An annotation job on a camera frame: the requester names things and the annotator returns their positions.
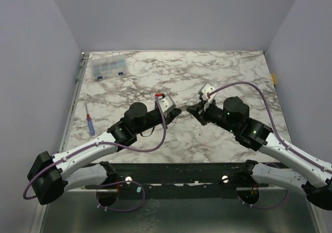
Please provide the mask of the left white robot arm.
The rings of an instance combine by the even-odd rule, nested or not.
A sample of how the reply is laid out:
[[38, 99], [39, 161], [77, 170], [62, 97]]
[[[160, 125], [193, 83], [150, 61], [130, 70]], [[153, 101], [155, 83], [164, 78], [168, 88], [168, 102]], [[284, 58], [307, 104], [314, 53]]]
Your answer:
[[38, 154], [27, 174], [29, 183], [23, 191], [23, 199], [37, 198], [41, 205], [57, 200], [69, 187], [68, 178], [76, 171], [122, 149], [135, 151], [131, 145], [137, 135], [157, 125], [162, 125], [166, 131], [167, 125], [181, 112], [174, 103], [167, 104], [164, 99], [157, 99], [152, 111], [148, 111], [145, 104], [135, 102], [118, 122], [94, 140], [67, 153], [50, 155], [45, 151]]

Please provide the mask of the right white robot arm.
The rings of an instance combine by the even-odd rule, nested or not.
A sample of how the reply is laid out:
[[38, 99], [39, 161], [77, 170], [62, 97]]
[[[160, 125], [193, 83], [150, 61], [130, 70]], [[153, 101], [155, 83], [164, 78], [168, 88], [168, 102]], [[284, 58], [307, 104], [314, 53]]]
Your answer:
[[313, 205], [331, 210], [331, 164], [279, 140], [276, 131], [250, 118], [250, 108], [238, 97], [227, 98], [223, 108], [215, 101], [187, 107], [203, 126], [213, 123], [229, 132], [242, 146], [269, 155], [286, 165], [278, 169], [247, 160], [238, 174], [239, 183], [250, 187], [254, 183], [271, 184], [304, 195]]

